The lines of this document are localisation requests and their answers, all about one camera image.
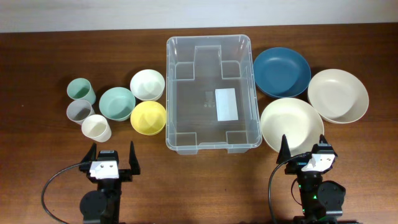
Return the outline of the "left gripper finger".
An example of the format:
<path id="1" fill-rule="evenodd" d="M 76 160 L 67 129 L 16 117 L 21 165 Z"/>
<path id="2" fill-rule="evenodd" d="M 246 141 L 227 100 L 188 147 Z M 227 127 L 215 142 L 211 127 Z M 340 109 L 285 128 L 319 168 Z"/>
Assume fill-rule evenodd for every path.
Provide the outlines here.
<path id="1" fill-rule="evenodd" d="M 91 162 L 96 159 L 96 143 L 93 143 L 81 162 Z"/>
<path id="2" fill-rule="evenodd" d="M 129 165 L 131 167 L 131 170 L 139 170 L 140 169 L 140 165 L 139 165 L 139 162 L 136 157 L 133 141 L 131 141 L 131 143 L 130 143 Z"/>

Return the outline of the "white cup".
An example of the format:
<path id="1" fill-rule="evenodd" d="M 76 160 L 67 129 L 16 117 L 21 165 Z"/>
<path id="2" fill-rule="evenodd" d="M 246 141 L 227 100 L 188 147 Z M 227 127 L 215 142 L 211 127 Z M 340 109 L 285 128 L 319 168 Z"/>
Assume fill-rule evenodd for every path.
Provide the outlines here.
<path id="1" fill-rule="evenodd" d="M 82 133 L 97 142 L 106 142 L 111 138 L 111 128 L 107 119 L 99 114 L 87 117 L 81 125 Z"/>

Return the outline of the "cream plate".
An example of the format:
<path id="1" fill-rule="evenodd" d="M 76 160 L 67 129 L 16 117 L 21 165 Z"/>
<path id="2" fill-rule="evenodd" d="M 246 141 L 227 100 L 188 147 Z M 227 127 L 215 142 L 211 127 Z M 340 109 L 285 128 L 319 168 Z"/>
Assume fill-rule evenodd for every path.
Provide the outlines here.
<path id="1" fill-rule="evenodd" d="M 293 156 L 311 151 L 324 133 L 320 115 L 310 104 L 296 98 L 281 98 L 268 104 L 261 114 L 260 128 L 275 152 L 280 151 L 285 136 Z"/>

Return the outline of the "beige plate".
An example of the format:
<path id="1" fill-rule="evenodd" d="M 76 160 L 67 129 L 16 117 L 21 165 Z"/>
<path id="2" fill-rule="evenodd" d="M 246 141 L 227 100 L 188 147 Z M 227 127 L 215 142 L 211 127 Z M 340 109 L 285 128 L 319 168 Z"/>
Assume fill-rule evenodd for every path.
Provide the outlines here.
<path id="1" fill-rule="evenodd" d="M 353 74 L 340 69 L 318 72 L 308 86 L 308 100 L 330 123 L 348 124 L 361 119 L 369 107 L 369 95 Z"/>

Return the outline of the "grey cup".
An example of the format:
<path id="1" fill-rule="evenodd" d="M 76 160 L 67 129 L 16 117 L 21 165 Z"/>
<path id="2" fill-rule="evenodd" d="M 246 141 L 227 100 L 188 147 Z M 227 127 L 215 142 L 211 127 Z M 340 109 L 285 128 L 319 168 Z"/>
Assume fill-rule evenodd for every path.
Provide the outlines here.
<path id="1" fill-rule="evenodd" d="M 95 114 L 91 103 L 87 100 L 75 100 L 68 105 L 67 118 L 79 125 L 82 125 L 84 120 Z"/>

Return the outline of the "green cup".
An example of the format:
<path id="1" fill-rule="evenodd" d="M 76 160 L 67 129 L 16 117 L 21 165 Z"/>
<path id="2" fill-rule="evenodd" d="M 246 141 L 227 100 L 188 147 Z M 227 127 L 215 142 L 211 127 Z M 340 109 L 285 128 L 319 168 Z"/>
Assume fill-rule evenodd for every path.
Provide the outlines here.
<path id="1" fill-rule="evenodd" d="M 67 86 L 67 95 L 73 100 L 86 100 L 91 105 L 96 101 L 95 91 L 85 78 L 72 80 Z"/>

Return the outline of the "dark blue plate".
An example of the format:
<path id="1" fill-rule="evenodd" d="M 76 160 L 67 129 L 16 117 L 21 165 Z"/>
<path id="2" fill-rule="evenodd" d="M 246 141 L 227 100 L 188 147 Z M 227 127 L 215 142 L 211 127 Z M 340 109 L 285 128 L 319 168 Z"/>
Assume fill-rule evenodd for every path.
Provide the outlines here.
<path id="1" fill-rule="evenodd" d="M 273 47 L 261 52 L 253 67 L 258 89 L 273 98 L 300 95 L 308 88 L 312 77 L 307 60 L 300 53 L 285 47 Z"/>

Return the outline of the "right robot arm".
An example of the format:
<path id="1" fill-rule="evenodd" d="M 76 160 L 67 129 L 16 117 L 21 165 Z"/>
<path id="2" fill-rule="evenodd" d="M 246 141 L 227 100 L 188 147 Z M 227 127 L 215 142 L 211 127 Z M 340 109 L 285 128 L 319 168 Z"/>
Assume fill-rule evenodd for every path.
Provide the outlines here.
<path id="1" fill-rule="evenodd" d="M 303 210 L 302 216 L 293 218 L 294 223 L 336 223 L 342 216 L 346 189 L 322 177 L 332 169 L 336 157 L 324 135 L 320 135 L 319 143 L 310 152 L 296 156 L 291 155 L 287 138 L 282 136 L 277 165 L 285 165 L 285 174 L 297 176 Z"/>

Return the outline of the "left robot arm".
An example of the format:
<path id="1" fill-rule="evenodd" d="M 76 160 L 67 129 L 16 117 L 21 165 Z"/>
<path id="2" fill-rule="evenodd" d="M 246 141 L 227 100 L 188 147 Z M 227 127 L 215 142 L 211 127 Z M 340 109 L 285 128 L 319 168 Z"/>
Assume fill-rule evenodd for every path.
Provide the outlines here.
<path id="1" fill-rule="evenodd" d="M 123 182 L 131 182 L 134 175 L 141 173 L 134 143 L 130 143 L 128 169 L 120 169 L 118 152 L 96 152 L 94 143 L 79 165 L 79 171 L 86 174 L 96 190 L 85 194 L 80 201 L 80 212 L 84 223 L 118 223 Z"/>

